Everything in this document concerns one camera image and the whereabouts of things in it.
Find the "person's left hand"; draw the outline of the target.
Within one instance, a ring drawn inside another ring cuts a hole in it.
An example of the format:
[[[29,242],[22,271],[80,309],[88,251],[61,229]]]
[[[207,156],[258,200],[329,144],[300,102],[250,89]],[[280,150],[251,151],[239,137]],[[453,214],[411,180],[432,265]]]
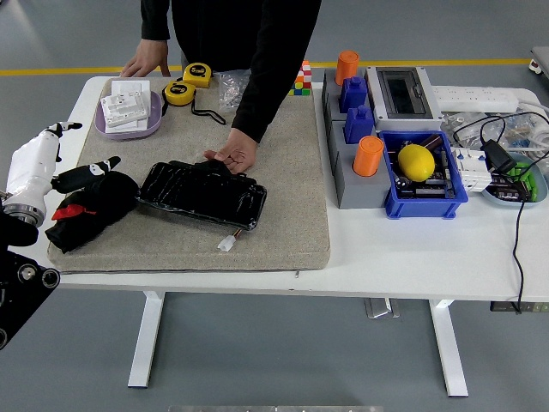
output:
[[[244,173],[256,163],[257,146],[258,143],[244,132],[231,128],[225,145],[218,151],[206,150],[203,156],[221,161],[233,174]]]

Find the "person's right hand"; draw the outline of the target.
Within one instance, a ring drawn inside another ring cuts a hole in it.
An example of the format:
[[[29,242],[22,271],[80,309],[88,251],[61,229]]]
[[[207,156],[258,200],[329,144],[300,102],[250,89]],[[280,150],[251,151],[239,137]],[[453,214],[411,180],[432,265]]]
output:
[[[136,54],[122,68],[121,77],[145,77],[160,70],[164,77],[170,77],[168,62],[168,44],[166,40],[142,39],[136,48]]]

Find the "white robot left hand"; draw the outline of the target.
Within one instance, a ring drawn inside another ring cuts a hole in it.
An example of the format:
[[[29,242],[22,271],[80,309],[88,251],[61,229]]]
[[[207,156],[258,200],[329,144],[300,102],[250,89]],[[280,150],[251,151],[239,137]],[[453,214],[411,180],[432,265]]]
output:
[[[68,130],[77,130],[76,122],[56,123],[42,130],[36,137],[12,155],[6,191],[6,204],[22,204],[45,211],[45,195],[54,190],[68,194],[90,185],[109,173],[121,159],[113,156],[105,161],[73,168],[56,174],[59,139]]]

